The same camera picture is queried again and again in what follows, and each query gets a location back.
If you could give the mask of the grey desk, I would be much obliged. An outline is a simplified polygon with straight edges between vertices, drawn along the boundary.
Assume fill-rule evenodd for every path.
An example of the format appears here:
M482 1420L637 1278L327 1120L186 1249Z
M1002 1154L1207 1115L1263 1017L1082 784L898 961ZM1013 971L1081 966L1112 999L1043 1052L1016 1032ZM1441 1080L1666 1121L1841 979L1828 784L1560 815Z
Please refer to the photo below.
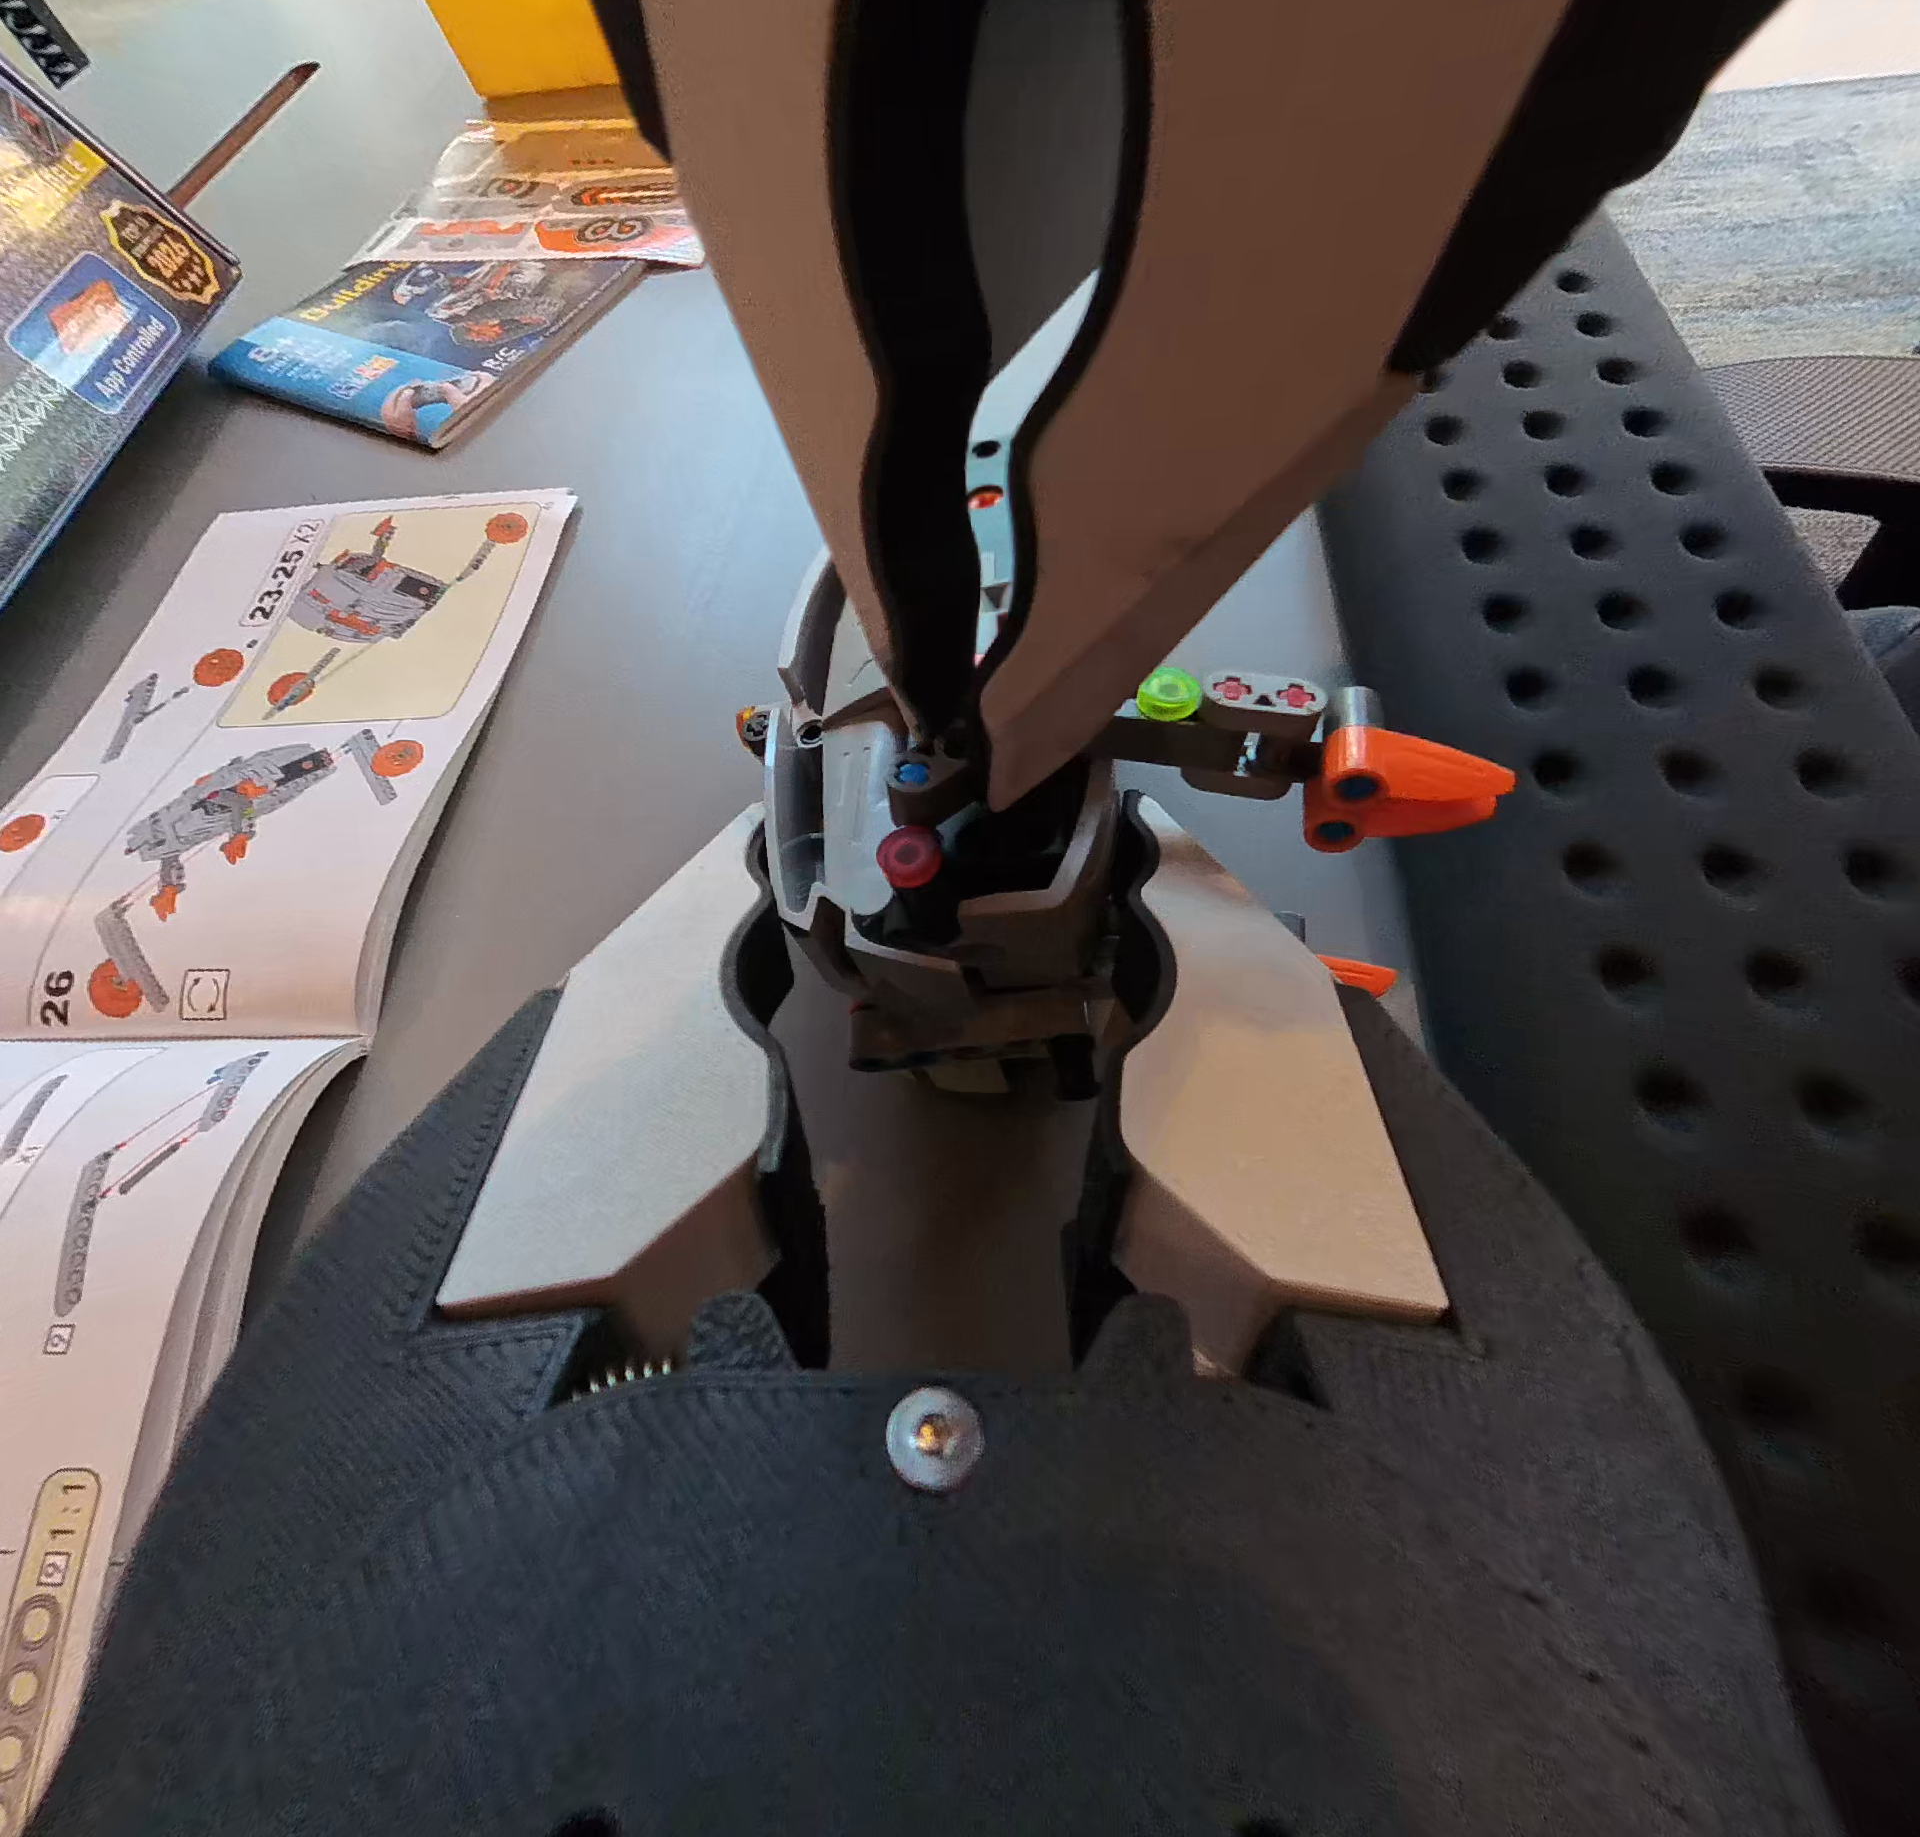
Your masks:
M91 67L63 98L165 187L295 64L318 73L201 193L245 279L218 348L318 290L477 117L423 0L47 0ZM371 1058L316 1105L271 1200L246 1328L402 1130L758 793L733 711L822 546L709 276L652 280L443 454L182 371L4 610L4 793L83 717L180 562L243 508L567 485L563 556L397 932ZM847 1069L798 976L793 1059L840 1370L1070 1367L1062 1228L1092 1105Z

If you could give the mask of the blue closed instruction booklet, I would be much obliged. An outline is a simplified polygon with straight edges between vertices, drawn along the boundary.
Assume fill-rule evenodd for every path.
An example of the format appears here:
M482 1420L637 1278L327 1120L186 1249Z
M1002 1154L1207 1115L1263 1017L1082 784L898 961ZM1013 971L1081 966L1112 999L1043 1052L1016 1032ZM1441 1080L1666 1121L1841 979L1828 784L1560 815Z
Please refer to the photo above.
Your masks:
M376 259L256 323L208 365L225 387L442 450L484 422L647 276L606 259Z

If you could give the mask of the person's leg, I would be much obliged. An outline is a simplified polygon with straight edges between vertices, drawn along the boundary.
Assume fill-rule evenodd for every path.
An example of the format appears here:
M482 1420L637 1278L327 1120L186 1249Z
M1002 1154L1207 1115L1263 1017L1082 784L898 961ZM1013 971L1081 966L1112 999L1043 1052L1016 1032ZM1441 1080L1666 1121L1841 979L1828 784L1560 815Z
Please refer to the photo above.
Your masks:
M1919 647L1920 611L1911 605L1882 605L1847 610L1845 617L1861 647L1880 668L1890 694L1907 717L1910 726L1920 726Z

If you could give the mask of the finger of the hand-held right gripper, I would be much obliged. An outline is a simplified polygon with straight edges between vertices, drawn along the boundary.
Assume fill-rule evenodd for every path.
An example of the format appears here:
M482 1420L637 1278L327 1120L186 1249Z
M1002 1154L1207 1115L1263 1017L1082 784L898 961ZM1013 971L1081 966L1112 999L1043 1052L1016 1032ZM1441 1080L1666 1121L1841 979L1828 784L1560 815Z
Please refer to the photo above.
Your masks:
M988 0L642 0L670 147L826 546L921 739L987 754L964 462Z
M991 806L1124 694L1411 396L1390 361L1571 0L1125 0L1124 182L1013 444Z

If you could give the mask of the grey black building-block robot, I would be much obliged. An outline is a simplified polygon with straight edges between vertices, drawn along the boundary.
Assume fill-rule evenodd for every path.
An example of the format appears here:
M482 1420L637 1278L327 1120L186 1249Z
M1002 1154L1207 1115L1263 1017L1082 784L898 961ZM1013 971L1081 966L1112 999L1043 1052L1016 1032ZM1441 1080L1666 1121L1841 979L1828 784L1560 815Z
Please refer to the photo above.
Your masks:
M764 718L765 868L788 939L848 1010L848 1063L997 1094L1047 1068L1101 1091L1130 825L1108 762L1016 806L978 793L971 735L917 731L848 589L822 557L783 634Z

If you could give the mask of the open instruction booklet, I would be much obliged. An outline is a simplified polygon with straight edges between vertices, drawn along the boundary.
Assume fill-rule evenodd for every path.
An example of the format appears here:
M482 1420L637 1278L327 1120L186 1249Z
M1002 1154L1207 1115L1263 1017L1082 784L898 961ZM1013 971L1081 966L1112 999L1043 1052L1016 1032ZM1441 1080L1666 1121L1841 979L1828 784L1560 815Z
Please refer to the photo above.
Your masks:
M567 489L225 515L4 804L3 1817L225 1366L305 1115L577 512Z

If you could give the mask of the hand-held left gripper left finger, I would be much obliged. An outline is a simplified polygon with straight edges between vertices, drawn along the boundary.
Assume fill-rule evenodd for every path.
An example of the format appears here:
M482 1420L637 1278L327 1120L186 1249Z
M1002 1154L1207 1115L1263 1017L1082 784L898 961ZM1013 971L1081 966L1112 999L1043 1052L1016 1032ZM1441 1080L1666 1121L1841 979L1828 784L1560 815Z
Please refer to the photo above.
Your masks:
M601 1307L664 1359L754 1292L824 1367L826 1209L772 1034L793 981L751 806L568 973L437 1307Z

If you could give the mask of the black perforated panel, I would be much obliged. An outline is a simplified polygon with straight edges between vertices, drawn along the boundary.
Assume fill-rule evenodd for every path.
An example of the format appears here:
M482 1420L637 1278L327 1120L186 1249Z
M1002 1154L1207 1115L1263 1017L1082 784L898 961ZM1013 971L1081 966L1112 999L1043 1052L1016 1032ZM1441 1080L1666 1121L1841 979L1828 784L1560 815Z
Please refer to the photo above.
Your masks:
M1597 217L1322 506L1442 1069L1661 1344L1850 1832L1917 1832L1917 734Z

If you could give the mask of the orange sticker sheet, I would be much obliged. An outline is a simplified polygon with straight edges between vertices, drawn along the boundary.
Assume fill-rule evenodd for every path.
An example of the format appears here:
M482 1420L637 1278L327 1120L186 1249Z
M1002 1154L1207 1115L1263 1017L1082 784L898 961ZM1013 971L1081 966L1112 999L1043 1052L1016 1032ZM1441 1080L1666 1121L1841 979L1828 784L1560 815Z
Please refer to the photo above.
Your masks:
M469 123L355 264L702 269L673 166L631 120Z

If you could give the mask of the mesh office chair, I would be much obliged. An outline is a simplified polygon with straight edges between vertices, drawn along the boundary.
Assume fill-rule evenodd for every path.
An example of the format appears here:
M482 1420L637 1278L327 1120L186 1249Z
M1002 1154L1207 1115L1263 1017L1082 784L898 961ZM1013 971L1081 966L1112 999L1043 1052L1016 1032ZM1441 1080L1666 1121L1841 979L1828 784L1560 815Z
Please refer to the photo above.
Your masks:
M1919 357L1766 358L1705 379L1783 506L1917 527Z

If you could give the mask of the yellow plastic bin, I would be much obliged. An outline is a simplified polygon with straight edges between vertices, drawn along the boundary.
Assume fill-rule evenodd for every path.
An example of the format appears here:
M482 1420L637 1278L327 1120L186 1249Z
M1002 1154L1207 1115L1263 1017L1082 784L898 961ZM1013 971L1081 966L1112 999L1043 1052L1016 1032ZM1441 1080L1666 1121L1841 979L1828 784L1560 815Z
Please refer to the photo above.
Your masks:
M612 88L592 0L424 0L478 97Z

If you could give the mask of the blue toy box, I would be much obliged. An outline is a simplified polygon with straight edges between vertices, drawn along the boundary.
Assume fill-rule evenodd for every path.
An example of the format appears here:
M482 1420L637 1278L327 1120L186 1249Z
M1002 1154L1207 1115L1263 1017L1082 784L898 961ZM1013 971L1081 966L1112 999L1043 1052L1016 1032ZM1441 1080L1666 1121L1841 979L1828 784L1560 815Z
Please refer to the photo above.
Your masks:
M88 58L3 0L3 599L13 599L243 279L236 256L49 91Z

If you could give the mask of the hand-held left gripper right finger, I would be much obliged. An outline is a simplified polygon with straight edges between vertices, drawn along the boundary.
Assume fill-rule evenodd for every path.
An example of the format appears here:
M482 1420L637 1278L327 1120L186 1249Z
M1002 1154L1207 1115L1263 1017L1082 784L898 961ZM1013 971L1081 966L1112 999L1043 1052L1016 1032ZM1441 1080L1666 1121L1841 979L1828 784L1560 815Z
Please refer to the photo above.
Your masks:
M1451 1299L1333 971L1140 793L1116 837L1118 1034L1067 1227L1070 1349L1169 1297L1203 1370L1290 1314L1407 1329Z

